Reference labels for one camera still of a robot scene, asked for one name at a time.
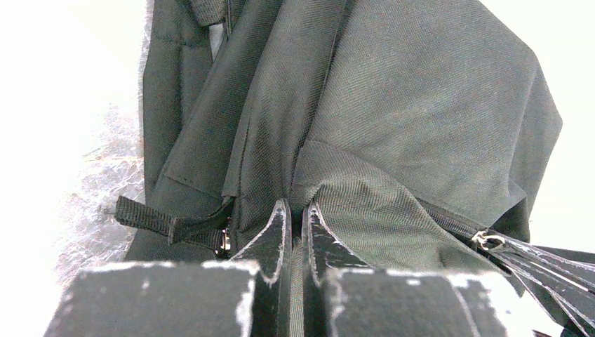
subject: white background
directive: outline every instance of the white background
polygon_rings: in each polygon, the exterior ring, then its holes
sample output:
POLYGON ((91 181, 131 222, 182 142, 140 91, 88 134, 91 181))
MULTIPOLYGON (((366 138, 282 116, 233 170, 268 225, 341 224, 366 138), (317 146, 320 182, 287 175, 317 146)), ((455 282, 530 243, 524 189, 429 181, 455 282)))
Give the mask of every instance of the white background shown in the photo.
MULTIPOLYGON (((595 252, 595 1, 482 2, 535 51, 564 120, 531 216, 533 243, 595 252)), ((106 107, 125 120, 138 113, 145 0, 0 5, 0 334, 40 336, 61 290, 63 196, 79 182, 106 107)))

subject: marble surface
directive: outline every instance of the marble surface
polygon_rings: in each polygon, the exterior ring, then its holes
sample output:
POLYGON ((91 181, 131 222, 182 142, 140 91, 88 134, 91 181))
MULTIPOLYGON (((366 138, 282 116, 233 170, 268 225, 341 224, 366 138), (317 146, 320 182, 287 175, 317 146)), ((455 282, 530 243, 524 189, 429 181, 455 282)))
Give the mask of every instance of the marble surface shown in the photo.
MULTIPOLYGON (((595 252, 595 3, 482 2, 536 52, 564 119, 531 216, 533 242, 595 252)), ((10 51, 0 65, 0 207, 19 234, 1 245, 10 271, 0 278, 10 309, 2 336, 43 334, 74 275, 120 260, 131 242, 133 231, 111 215, 120 194, 144 199, 148 8, 150 0, 32 0, 0 12, 10 51)), ((544 332, 559 329, 530 298, 526 311, 544 332)))

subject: black strap loop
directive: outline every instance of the black strap loop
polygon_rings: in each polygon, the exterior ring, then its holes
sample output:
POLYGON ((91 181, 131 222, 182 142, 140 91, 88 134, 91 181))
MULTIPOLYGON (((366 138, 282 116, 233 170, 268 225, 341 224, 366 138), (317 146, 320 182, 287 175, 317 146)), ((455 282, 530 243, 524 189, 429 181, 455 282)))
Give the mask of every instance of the black strap loop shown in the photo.
POLYGON ((122 225, 150 230, 168 237, 170 245, 188 242, 210 250, 220 250, 229 215, 234 206, 232 198, 226 198, 223 205, 213 214, 202 219, 174 218, 156 209, 145 206, 126 197, 118 197, 116 220, 122 225))

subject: zipper teeth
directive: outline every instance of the zipper teeth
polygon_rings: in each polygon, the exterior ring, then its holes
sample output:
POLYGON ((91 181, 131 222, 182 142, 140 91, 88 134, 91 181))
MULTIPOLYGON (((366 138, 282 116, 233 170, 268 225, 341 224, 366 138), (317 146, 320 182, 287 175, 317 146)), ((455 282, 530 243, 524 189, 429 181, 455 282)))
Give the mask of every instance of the zipper teeth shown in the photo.
POLYGON ((472 228, 464 223, 453 220, 433 210, 426 209, 426 212, 436 221, 436 223, 448 232, 462 235, 467 239, 471 239, 477 234, 478 230, 472 228))

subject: bag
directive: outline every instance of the bag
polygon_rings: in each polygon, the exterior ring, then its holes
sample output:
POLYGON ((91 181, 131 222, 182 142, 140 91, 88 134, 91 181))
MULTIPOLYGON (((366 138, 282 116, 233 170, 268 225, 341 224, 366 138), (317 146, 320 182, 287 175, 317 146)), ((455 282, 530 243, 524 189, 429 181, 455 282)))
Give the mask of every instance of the bag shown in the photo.
POLYGON ((119 213, 148 229, 126 259, 233 256, 276 200, 298 234, 316 201, 374 267, 505 275, 498 264, 556 322, 591 333, 591 267, 526 245, 561 118, 534 53, 479 1, 233 0, 214 61, 205 3, 155 1, 143 78, 151 211, 119 213), (583 288, 533 263, 586 272, 583 288))

